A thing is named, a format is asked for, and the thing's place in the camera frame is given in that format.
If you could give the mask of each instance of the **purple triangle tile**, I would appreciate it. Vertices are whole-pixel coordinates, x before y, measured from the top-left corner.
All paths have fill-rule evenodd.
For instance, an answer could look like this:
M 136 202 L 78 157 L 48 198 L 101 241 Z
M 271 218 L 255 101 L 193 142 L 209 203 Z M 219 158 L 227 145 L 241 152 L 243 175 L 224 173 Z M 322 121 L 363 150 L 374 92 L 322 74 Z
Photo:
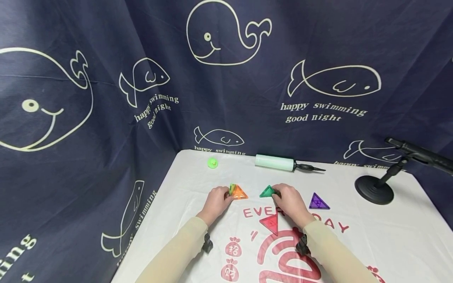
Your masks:
M 330 207 L 325 203 L 322 198 L 320 198 L 315 192 L 313 193 L 312 200 L 310 202 L 310 209 L 330 209 Z

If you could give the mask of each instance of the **black pump nozzle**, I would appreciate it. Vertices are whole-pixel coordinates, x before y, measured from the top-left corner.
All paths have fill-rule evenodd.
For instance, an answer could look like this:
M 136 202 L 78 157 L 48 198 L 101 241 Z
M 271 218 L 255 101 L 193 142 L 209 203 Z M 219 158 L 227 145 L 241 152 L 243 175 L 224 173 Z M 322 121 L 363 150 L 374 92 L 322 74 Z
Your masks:
M 308 164 L 296 164 L 296 168 L 299 168 L 301 170 L 305 171 L 325 171 L 324 169 L 321 168 L 316 168 Z

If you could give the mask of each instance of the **beige sleeve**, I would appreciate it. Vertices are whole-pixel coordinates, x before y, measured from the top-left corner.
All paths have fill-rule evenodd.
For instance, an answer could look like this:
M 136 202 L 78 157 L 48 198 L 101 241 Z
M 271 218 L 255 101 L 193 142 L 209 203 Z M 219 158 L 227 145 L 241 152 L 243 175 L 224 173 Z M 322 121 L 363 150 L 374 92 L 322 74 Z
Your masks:
M 376 278 L 322 222 L 304 227 L 307 246 L 335 283 L 376 283 Z
M 193 217 L 151 260 L 135 283 L 176 283 L 204 244 L 207 225 Z

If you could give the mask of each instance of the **fish drawing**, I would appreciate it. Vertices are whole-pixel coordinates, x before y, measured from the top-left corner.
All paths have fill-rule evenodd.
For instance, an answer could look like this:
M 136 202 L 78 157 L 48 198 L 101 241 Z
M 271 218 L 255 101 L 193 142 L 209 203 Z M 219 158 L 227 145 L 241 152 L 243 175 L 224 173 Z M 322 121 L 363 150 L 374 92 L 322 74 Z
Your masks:
M 382 87 L 382 81 L 379 73 L 369 67 L 369 66 L 363 66 L 363 65 L 348 65 L 348 66 L 340 66 L 340 67 L 333 67 L 325 70 L 321 70 L 319 72 L 316 72 L 312 75 L 309 75 L 308 77 L 305 74 L 304 71 L 304 66 L 305 66 L 305 60 L 300 61 L 297 63 L 293 69 L 291 70 L 291 81 L 288 85 L 288 95 L 290 97 L 293 96 L 294 92 L 301 86 L 303 83 L 305 83 L 309 88 L 311 88 L 314 91 L 317 91 L 319 93 L 328 95 L 328 96 L 337 96 L 337 97 L 357 97 L 357 96 L 365 96 L 368 94 L 371 94 L 373 92 L 379 91 Z M 335 81 L 332 82 L 331 88 L 326 87 L 326 85 L 330 83 L 326 83 L 328 80 L 325 80 L 324 78 L 328 79 L 329 76 L 331 75 L 331 72 L 333 70 L 338 70 L 341 69 L 342 72 L 346 71 L 363 71 L 365 74 L 365 79 L 363 82 L 357 82 L 357 81 L 348 81 L 343 78 L 339 78 Z M 313 80 L 310 78 L 313 78 L 314 76 L 317 76 L 317 80 Z M 296 79 L 301 79 L 301 81 L 294 86 L 297 82 L 295 81 Z
M 145 182 L 137 180 L 134 184 L 134 190 L 130 195 L 129 201 L 127 202 L 126 208 L 124 209 L 123 218 L 120 223 L 119 235 L 110 236 L 105 233 L 101 234 L 101 247 L 106 252 L 112 252 L 114 258 L 121 255 L 121 242 L 123 236 L 126 234 L 132 222 L 135 219 L 137 210 L 139 208 L 141 194 L 143 193 L 143 186 Z
M 30 48 L 2 48 L 0 56 L 0 146 L 22 152 L 46 149 L 88 120 L 93 90 L 81 51 L 68 60 L 69 73 L 51 56 Z M 60 82 L 44 80 L 49 74 Z
M 193 129 L 193 133 L 195 134 L 195 141 L 197 144 L 200 144 L 203 139 L 213 144 L 221 144 L 225 146 L 244 144 L 244 140 L 238 134 L 226 130 L 216 129 L 208 132 L 207 134 L 202 134 L 200 127 L 198 126 Z
M 212 12 L 215 11 L 215 14 L 223 13 L 222 17 L 216 17 L 216 24 L 206 24 L 208 23 L 209 17 L 212 15 Z M 223 19 L 224 22 L 218 22 L 218 19 Z M 250 27 L 253 29 L 258 29 L 259 35 L 256 32 L 249 30 Z M 208 62 L 206 59 L 211 55 L 220 53 L 215 59 L 211 61 L 220 60 L 223 58 L 225 60 L 226 56 L 223 53 L 222 48 L 220 47 L 220 36 L 219 30 L 222 29 L 225 32 L 231 32 L 230 35 L 222 35 L 222 38 L 233 38 L 238 42 L 232 42 L 231 44 L 238 46 L 241 51 L 234 53 L 236 62 Z M 231 7 L 227 2 L 223 0 L 204 0 L 198 3 L 187 18 L 186 24 L 186 35 L 187 42 L 189 44 L 190 51 L 192 55 L 199 62 L 207 65 L 218 65 L 218 66 L 234 66 L 246 63 L 251 60 L 259 51 L 261 47 L 261 41 L 263 35 L 270 36 L 272 32 L 272 21 L 270 19 L 264 19 L 259 23 L 251 21 L 246 25 L 245 29 L 245 38 L 253 38 L 253 44 L 246 44 L 244 42 L 243 35 L 241 34 L 241 26 L 239 25 L 239 19 L 233 7 Z M 197 47 L 197 53 L 194 52 L 194 47 Z M 231 52 L 231 48 L 225 48 L 226 52 Z M 245 59 L 238 59 L 242 54 L 246 54 Z
M 401 158 L 401 155 L 396 155 L 392 152 L 395 152 L 395 147 L 386 147 L 386 148 L 366 148 L 362 147 L 364 140 L 355 140 L 349 144 L 349 149 L 344 153 L 343 158 L 348 159 L 356 153 L 360 153 L 363 156 L 389 162 L 389 163 L 398 163 L 398 160 Z
M 132 67 L 132 83 L 120 73 L 118 85 L 126 94 L 130 106 L 137 108 L 137 92 L 144 92 L 155 86 L 162 86 L 170 80 L 168 73 L 156 61 L 142 58 Z

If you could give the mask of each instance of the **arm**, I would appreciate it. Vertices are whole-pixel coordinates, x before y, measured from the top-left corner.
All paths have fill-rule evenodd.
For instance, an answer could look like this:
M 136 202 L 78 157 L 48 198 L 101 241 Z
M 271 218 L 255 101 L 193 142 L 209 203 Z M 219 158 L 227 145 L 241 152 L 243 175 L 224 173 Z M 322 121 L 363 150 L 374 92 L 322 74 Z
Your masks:
M 233 197 L 228 187 L 216 187 L 208 194 L 203 209 L 187 221 L 151 260 L 135 283 L 175 283 L 204 244 L 208 227 L 226 210 Z
M 201 251 L 207 225 L 193 217 L 143 270 L 136 283 L 177 282 L 189 262 Z
M 326 269 L 335 283 L 376 283 L 371 272 L 322 222 L 307 210 L 299 192 L 286 184 L 274 185 L 281 197 L 273 199 L 307 235 L 311 256 Z

